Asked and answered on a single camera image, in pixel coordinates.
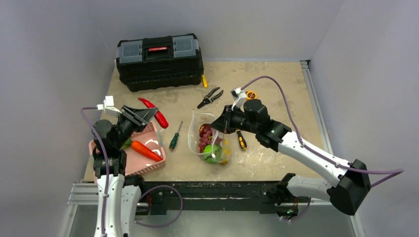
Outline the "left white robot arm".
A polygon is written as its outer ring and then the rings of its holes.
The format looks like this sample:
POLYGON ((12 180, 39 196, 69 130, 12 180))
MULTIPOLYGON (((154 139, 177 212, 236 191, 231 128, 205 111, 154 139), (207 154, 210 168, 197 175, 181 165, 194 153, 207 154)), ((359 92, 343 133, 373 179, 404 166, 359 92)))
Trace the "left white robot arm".
POLYGON ((143 131, 158 108, 133 109, 123 106, 117 111, 117 123, 101 119, 86 123, 91 128, 95 148, 93 170, 97 178, 98 213, 96 237, 127 237, 121 223, 122 194, 125 185, 126 152, 123 145, 135 132, 143 131))

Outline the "red toy chili pepper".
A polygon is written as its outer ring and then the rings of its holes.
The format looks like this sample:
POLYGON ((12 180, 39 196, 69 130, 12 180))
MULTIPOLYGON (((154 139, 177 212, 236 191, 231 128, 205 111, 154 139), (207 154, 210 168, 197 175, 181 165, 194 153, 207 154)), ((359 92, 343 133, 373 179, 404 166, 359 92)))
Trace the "red toy chili pepper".
MULTIPOLYGON (((138 97, 138 100, 141 101, 147 108, 155 108, 156 106, 150 102, 147 99, 138 97)), ((168 121, 166 120, 165 116, 158 111, 155 115, 154 115, 155 120, 158 122, 158 124, 160 125, 160 127, 166 129, 169 126, 168 121)))

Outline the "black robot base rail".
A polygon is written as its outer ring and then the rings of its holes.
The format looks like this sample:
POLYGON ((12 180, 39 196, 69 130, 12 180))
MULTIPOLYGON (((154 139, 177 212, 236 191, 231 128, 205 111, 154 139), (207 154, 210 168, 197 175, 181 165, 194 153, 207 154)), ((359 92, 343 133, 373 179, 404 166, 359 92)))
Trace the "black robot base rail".
POLYGON ((145 181, 135 214, 165 215, 168 211, 257 211, 260 214, 297 215, 297 204, 307 197, 294 197, 280 181, 145 181))

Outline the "clear zip top bag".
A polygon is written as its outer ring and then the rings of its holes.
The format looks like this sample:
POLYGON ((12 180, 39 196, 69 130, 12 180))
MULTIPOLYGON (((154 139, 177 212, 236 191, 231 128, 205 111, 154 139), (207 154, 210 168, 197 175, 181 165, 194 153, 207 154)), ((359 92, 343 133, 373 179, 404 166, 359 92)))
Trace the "clear zip top bag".
POLYGON ((211 113, 193 111, 188 146, 202 161, 225 166, 232 156, 230 143, 223 133, 211 127, 214 121, 215 116, 211 113))

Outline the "pink toy grape bunch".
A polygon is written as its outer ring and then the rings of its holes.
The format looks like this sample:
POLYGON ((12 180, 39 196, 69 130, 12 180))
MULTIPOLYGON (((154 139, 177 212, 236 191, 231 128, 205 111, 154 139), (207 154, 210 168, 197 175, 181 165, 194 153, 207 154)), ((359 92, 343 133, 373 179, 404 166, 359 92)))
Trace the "pink toy grape bunch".
POLYGON ((199 129, 199 152, 202 153, 206 146, 211 144, 212 141, 212 128, 210 124, 203 124, 199 129))

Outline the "green round toy fruit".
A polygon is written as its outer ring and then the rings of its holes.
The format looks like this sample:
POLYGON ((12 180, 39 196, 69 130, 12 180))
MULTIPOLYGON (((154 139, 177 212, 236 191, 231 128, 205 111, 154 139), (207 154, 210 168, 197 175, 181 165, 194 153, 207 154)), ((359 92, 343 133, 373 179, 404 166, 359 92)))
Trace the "green round toy fruit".
POLYGON ((217 164, 222 161, 222 149, 218 145, 207 145, 203 153, 203 159, 207 163, 217 164))

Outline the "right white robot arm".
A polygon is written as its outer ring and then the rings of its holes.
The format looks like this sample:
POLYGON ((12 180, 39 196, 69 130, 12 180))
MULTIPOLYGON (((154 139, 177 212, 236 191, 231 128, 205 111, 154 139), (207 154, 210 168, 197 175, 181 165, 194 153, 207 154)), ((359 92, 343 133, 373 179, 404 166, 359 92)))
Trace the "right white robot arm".
POLYGON ((371 190, 367 166, 356 159, 353 162, 338 158, 324 150, 313 147, 298 137, 296 130, 271 119, 268 109, 258 99, 244 103, 241 110, 227 105, 211 127, 224 134, 237 130, 255 134, 264 147, 282 153, 309 167, 321 176, 304 178, 292 174, 277 188, 280 199, 313 197, 329 201, 337 210, 354 215, 371 190))

